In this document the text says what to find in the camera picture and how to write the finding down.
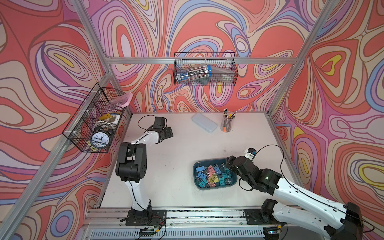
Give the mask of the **large teal binder clip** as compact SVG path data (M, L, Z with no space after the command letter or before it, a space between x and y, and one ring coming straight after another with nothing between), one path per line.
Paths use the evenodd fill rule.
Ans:
M224 186L226 183L225 183L225 178L224 177L220 177L219 178L219 185L220 186Z

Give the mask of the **blue binder clip top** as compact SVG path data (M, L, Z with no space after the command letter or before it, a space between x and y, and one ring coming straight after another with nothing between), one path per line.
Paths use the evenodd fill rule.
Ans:
M222 172L221 172L221 170L220 170L220 168L218 166L215 166L214 170L215 170L215 174L216 175L221 175L222 174Z

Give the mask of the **blue binder clip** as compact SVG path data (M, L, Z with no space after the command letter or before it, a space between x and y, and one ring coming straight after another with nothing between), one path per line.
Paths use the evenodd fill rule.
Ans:
M205 173L203 173L203 172L198 172L197 178L200 179L200 180L203 180L203 179L207 178L207 175Z
M204 166L201 166L201 167L197 167L196 168L196 171L197 172L203 172L206 168Z
M214 170L215 170L215 174L216 175L221 175L222 174L222 172L221 172L221 170L220 170L220 168L218 166L215 166Z

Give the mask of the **pink binder clip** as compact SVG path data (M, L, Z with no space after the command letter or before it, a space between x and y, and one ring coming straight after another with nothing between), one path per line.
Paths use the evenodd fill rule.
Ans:
M215 183L211 183L209 180L207 180L207 185L209 186L209 188L216 187L216 184Z
M215 169L214 169L213 166L209 166L209 167L207 168L207 173L208 173L209 176L212 176L213 174L216 173L216 171L215 171Z

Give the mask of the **dark teal storage tray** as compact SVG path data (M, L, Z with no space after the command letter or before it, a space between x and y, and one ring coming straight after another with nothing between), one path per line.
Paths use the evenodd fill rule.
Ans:
M196 187L200 190L211 190L234 186L238 177L225 166L225 163L226 159L196 162L193 166Z

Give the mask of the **teal binder clip lone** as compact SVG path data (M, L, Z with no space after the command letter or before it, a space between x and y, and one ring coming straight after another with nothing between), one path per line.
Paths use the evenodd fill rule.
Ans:
M206 182L206 179L203 179L203 180L200 180L200 179L197 179L196 180L196 185L201 188L201 189L204 189L204 188L208 188L209 186L207 185L207 182Z

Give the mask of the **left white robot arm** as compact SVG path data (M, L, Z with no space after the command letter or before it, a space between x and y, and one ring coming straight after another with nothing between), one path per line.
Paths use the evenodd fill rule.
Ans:
M144 134L131 142L123 142L118 152L115 173L128 187L132 206L127 217L120 220L128 227L166 224L166 210L153 211L151 199L141 187L140 181L147 172L147 148L172 138L172 128L164 117L155 117L154 123Z

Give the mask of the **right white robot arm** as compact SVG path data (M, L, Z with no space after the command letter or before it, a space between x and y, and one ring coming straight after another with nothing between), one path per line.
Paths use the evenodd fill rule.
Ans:
M266 199L250 218L264 224L290 224L322 235L328 240L361 240L364 224L359 206L341 204L316 195L271 169L258 168L245 156L230 156L226 167L252 190L267 193Z

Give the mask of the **yellow white box in basket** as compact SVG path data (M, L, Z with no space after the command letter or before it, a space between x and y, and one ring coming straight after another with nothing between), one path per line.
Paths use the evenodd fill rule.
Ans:
M120 113L111 112L111 113L108 113L108 114L105 114L105 115L99 117L99 120L104 121L106 123L117 125L118 122L120 121L120 118L121 118Z

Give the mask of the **translucent plastic case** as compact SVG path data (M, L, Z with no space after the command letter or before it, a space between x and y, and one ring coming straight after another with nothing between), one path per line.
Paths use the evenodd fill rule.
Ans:
M218 127L215 122L213 122L203 114L195 114L192 117L192 121L208 133L213 133Z

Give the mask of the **clear pen cup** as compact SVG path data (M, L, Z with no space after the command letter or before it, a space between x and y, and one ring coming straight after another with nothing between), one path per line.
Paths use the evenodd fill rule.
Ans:
M232 122L235 119L236 115L237 112L229 112L227 108L223 110L221 130L224 133L229 133L232 130Z

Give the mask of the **pink item in basket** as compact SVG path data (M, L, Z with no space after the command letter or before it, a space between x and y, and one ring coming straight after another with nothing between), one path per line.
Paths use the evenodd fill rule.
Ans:
M111 100L110 103L120 108L126 108L131 103L132 99L132 93L125 93L124 95Z

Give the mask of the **black alarm clock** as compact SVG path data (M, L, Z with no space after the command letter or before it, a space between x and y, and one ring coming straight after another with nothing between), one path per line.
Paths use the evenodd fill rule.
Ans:
M112 129L104 129L96 127L90 138L90 144L96 149L105 149L112 143L112 136L114 131Z

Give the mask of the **clear tube of pens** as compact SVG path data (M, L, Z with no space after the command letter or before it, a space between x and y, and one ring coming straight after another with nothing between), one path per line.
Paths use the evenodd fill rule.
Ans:
M210 65L200 65L194 68L177 71L175 76L177 82L209 79L212 76L212 68Z

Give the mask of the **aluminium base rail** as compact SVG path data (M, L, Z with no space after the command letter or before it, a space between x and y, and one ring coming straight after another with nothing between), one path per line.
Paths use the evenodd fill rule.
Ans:
M294 224L249 225L243 207L167 208L160 220L127 226L126 208L91 210L83 225L83 240L322 240L320 234Z

